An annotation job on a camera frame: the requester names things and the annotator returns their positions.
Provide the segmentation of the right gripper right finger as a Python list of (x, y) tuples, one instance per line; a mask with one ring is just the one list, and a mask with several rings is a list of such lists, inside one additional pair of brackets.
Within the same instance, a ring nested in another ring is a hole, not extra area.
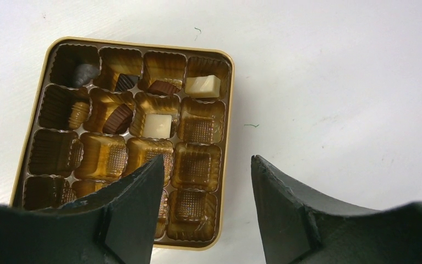
[(251, 159), (267, 263), (422, 263), (422, 202), (388, 210), (347, 203)]

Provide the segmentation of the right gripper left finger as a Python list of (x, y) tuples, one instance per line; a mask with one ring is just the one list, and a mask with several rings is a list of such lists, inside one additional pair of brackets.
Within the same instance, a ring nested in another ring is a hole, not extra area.
[(57, 208), (0, 205), (0, 263), (149, 263), (163, 156)]

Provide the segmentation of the brown ridged chocolate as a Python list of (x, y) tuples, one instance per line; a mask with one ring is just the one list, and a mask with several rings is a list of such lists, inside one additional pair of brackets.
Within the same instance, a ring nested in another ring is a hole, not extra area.
[(104, 134), (122, 134), (124, 133), (133, 118), (134, 112), (126, 104), (118, 106), (107, 118), (102, 132)]

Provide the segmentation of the gold chocolate box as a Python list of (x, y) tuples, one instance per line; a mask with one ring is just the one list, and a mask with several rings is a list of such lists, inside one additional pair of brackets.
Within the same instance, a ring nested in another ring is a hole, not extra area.
[[(71, 86), (74, 69), (100, 70), (88, 84)], [(116, 92), (119, 74), (137, 75), (134, 88)], [(215, 75), (218, 98), (185, 93), (187, 78)], [(217, 49), (147, 45), (63, 37), (45, 55), (31, 122), (10, 197), (12, 207), (35, 210), (83, 197), (162, 155), (165, 174), (154, 246), (206, 250), (221, 236), (226, 155), (235, 65)], [(147, 92), (156, 80), (175, 85), (172, 96)], [(70, 130), (76, 101), (90, 104), (88, 118)], [(121, 104), (134, 112), (122, 134), (104, 134), (107, 118)], [(145, 116), (172, 116), (167, 139), (143, 137)]]

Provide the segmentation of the tan chocolate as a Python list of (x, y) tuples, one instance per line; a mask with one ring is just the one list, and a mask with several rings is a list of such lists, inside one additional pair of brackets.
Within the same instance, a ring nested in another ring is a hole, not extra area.
[(88, 118), (90, 112), (90, 104), (84, 101), (76, 101), (71, 108), (68, 119), (68, 128), (70, 130), (79, 129), (84, 121)]

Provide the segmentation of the dark striped chocolate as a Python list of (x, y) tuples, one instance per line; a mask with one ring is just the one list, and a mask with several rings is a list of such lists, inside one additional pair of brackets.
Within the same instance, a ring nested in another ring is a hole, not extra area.
[(134, 88), (138, 81), (139, 76), (137, 75), (119, 74), (114, 90), (116, 92), (124, 92), (130, 90)]

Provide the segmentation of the reddish brown chocolate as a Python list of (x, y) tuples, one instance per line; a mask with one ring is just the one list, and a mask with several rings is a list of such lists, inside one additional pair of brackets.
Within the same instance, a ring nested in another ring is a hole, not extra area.
[(147, 89), (148, 93), (160, 96), (172, 96), (179, 91), (175, 85), (162, 80), (154, 81)]

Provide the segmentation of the dark grey heart chocolate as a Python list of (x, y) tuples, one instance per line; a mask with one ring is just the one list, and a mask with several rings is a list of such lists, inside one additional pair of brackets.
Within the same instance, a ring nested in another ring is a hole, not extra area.
[(91, 64), (80, 64), (74, 69), (71, 86), (74, 88), (88, 84), (92, 79), (99, 76), (100, 70)]

